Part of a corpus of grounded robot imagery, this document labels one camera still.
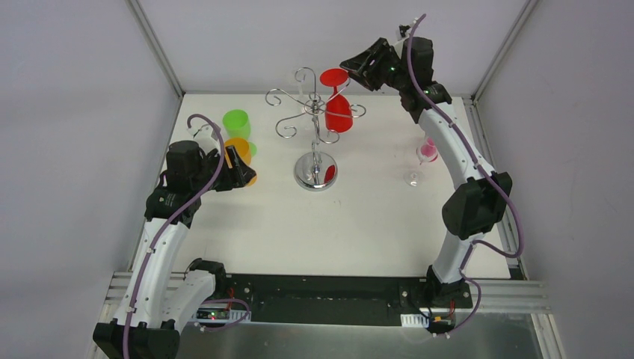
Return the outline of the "orange plastic wine glass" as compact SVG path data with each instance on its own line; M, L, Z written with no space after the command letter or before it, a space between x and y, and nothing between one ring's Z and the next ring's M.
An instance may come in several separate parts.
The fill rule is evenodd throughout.
M233 145L236 147L241 159L247 165L247 169L253 169L250 167L252 155L250 154L250 148L247 141L242 138L231 138L224 142L224 151L225 151L225 146L229 146L229 145Z

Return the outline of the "green plastic wine glass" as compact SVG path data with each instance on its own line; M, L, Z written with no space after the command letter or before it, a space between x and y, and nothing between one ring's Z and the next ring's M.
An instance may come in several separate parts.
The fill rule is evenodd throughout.
M248 113L242 109L228 111L222 119L223 126L231 138L242 138L247 141L250 154L257 154L256 145L250 141L251 125Z

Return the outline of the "red plastic wine glass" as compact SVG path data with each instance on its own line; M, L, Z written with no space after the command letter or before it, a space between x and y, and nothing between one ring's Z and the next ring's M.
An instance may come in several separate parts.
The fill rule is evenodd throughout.
M332 68L320 75L320 82L333 89L326 103L325 124L328 130L337 133L346 132L353 126L350 104L339 92L348 80L348 73L341 68Z

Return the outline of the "chrome wine glass rack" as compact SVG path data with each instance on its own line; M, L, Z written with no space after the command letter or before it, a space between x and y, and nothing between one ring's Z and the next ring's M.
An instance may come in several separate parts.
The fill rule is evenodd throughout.
M321 145L337 143L342 133L328 130L325 124L324 114L326 111L326 103L332 96L333 89L324 86L320 82L320 75L318 76L313 69L309 67L303 68L305 69L306 75L310 74L313 78L313 88L307 94L306 99L300 99L298 96L294 96L280 88L273 88L265 94L265 102L271 107L280 106L282 105L280 95L284 95L300 107L297 114L281 118L276 122L275 132L281 138L293 138L298 133L297 127L289 125L287 123L288 121L300 117L308 117L310 119L313 125L311 150L303 154L296 161L293 176L296 183L303 189L308 191L324 191L332 187L335 183L339 169L335 158L324 152L321 149ZM344 90L348 88L350 83L351 79L349 78L344 88L339 91L343 96ZM350 102L349 104L354 124L354 120L366 114L366 107Z

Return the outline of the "magenta plastic wine glass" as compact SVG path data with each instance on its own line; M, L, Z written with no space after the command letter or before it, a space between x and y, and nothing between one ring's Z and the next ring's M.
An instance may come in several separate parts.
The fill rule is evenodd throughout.
M426 136L419 148L420 163L433 162L438 157L437 147L431 137Z

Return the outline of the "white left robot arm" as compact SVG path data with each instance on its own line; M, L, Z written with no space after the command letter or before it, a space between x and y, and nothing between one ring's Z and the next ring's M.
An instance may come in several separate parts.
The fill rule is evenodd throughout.
M223 263L197 258L172 295L168 284L180 247L208 191L243 188L256 171L233 145L203 149L196 141L172 143L158 185L147 198L139 258L122 301L93 341L107 358L174 358L180 335L200 305L228 292Z

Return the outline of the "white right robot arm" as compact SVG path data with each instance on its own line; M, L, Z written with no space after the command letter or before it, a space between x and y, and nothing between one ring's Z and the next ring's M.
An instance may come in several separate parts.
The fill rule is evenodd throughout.
M441 209L446 236L428 267L420 306L459 302L468 290L465 267L475 246L502 220L512 179L498 172L475 148L452 113L452 98L433 78L433 43L415 37L395 45L379 38L340 67L370 91L386 85L398 91L401 106L434 142L452 179L454 193Z

